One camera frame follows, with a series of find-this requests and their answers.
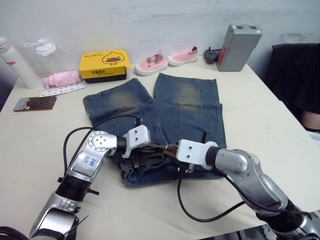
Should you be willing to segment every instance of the white table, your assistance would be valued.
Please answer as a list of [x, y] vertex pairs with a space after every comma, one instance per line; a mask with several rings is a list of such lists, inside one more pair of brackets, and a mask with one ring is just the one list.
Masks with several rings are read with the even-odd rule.
[[[163, 71], [178, 77], [217, 79], [228, 148], [256, 154], [269, 175], [304, 211], [320, 209], [320, 148], [303, 127], [246, 65], [241, 72], [219, 72], [215, 65], [198, 62], [168, 67]], [[63, 142], [73, 129], [90, 126], [83, 97], [113, 88], [137, 77], [153, 95], [157, 74], [127, 80], [88, 84], [57, 96], [53, 110], [13, 112], [21, 97], [36, 97], [18, 81], [0, 113], [0, 226], [14, 227], [26, 235], [63, 173]], [[70, 159], [84, 132], [68, 144]], [[263, 224], [247, 206], [224, 218], [199, 223], [180, 208], [177, 182], [130, 187], [120, 171], [105, 162], [87, 194], [78, 217], [89, 217], [79, 226], [77, 240], [88, 239], [201, 239]], [[199, 218], [213, 217], [241, 201], [223, 179], [184, 180], [182, 200]]]

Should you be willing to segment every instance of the yellow box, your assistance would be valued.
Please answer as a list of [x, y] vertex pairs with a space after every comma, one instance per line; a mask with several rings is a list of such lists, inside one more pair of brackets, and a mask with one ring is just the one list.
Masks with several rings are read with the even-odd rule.
[[79, 72], [83, 79], [93, 79], [124, 75], [126, 67], [130, 69], [125, 50], [98, 51], [82, 54]]

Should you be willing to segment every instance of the cardboard box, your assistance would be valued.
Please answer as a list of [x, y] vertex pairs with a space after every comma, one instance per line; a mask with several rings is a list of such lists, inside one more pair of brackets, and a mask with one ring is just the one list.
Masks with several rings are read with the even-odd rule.
[[128, 54], [123, 49], [83, 53], [79, 72], [87, 83], [124, 80], [130, 69]]

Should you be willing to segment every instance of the jeans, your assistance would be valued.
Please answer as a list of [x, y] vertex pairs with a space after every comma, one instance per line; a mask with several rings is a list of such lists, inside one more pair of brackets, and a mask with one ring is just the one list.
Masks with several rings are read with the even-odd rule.
[[[216, 142], [226, 148], [222, 104], [219, 103], [216, 80], [182, 78], [160, 73], [152, 98], [145, 87], [133, 78], [130, 81], [88, 95], [83, 99], [84, 107], [92, 125], [120, 115], [135, 115], [142, 118], [142, 124], [150, 131], [151, 142], [159, 145], [175, 144], [181, 139], [201, 142], [204, 131], [207, 141]], [[123, 136], [135, 126], [135, 119], [119, 117], [99, 125], [107, 133]], [[166, 158], [157, 164], [127, 167], [120, 156], [109, 156], [121, 170], [126, 183], [134, 186], [153, 185], [176, 180], [179, 161]], [[215, 179], [219, 176], [194, 166], [194, 172], [187, 178]]]

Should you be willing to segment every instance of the phone case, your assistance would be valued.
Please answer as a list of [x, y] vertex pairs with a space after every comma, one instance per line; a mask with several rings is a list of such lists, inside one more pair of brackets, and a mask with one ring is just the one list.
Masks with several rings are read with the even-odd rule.
[[16, 103], [13, 111], [27, 112], [27, 111], [40, 111], [51, 110], [57, 100], [56, 96], [45, 97], [22, 97]]

